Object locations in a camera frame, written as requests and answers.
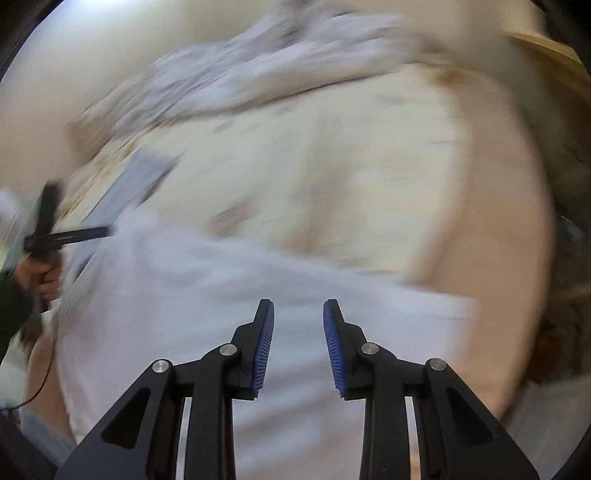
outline dark green sleeve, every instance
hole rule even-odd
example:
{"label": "dark green sleeve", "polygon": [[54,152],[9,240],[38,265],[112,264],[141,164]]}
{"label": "dark green sleeve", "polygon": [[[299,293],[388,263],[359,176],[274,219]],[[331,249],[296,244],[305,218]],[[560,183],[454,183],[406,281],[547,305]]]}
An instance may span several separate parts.
{"label": "dark green sleeve", "polygon": [[0,362],[10,339],[29,318],[33,303],[14,280],[13,271],[0,272]]}

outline beige wall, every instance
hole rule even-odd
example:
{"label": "beige wall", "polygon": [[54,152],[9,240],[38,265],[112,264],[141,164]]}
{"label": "beige wall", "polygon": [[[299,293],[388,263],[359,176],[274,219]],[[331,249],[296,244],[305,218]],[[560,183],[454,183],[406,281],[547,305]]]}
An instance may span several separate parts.
{"label": "beige wall", "polygon": [[[64,0],[26,42],[0,84],[0,185],[23,196],[77,165],[68,120],[164,53],[236,35],[271,0]],[[532,119],[545,93],[499,29],[535,27],[529,0],[348,0],[409,15],[458,58],[502,80]]]}

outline round metal bolt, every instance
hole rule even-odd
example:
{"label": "round metal bolt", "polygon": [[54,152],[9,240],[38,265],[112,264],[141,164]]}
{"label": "round metal bolt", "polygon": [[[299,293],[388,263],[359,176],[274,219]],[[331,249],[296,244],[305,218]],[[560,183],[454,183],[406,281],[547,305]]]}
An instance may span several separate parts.
{"label": "round metal bolt", "polygon": [[231,343],[227,343],[227,344],[222,345],[220,347],[220,353],[223,356],[234,355],[237,351],[238,351],[238,348],[236,347],[236,345],[232,345]]}
{"label": "round metal bolt", "polygon": [[429,360],[429,366],[432,369],[437,370],[438,372],[441,372],[441,371],[445,370],[445,367],[447,367],[447,363],[445,363],[445,360],[441,360],[440,358],[431,358]]}
{"label": "round metal bolt", "polygon": [[365,355],[375,355],[378,353],[379,347],[375,343],[364,343],[361,346],[361,351],[365,353]]}
{"label": "round metal bolt", "polygon": [[170,367],[170,365],[168,364],[168,362],[166,360],[156,360],[152,364],[152,370],[154,370],[158,374],[162,374],[162,373],[166,372],[166,370],[168,370],[169,367]]}

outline human hand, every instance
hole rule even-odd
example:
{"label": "human hand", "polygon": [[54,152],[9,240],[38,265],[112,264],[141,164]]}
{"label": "human hand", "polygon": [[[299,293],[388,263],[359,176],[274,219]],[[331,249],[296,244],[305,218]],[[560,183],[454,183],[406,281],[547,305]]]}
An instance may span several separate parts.
{"label": "human hand", "polygon": [[51,301],[60,296],[61,254],[55,255],[51,262],[45,263],[35,260],[30,255],[23,258],[14,271],[14,278],[18,285],[26,292],[38,287],[43,300]]}

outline person's arm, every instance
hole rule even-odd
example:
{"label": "person's arm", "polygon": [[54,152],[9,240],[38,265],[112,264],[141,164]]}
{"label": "person's arm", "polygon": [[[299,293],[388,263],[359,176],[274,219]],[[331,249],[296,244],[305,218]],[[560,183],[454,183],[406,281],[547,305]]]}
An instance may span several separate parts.
{"label": "person's arm", "polygon": [[59,296],[61,256],[57,259],[56,264],[48,265],[26,257],[14,270],[0,273],[0,362],[11,338],[31,314],[33,278],[41,278],[39,292],[44,300],[55,300]]}

